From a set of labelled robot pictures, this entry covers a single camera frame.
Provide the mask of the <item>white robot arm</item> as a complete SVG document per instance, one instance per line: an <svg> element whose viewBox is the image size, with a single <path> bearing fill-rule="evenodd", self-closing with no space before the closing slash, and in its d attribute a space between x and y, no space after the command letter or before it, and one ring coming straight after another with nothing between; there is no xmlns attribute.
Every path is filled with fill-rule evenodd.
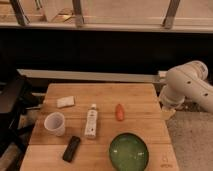
<svg viewBox="0 0 213 171"><path fill-rule="evenodd" d="M207 76L208 68L202 61L191 61L169 69L166 84L159 95L163 119L169 120L185 98L213 114L213 86L206 82Z"/></svg>

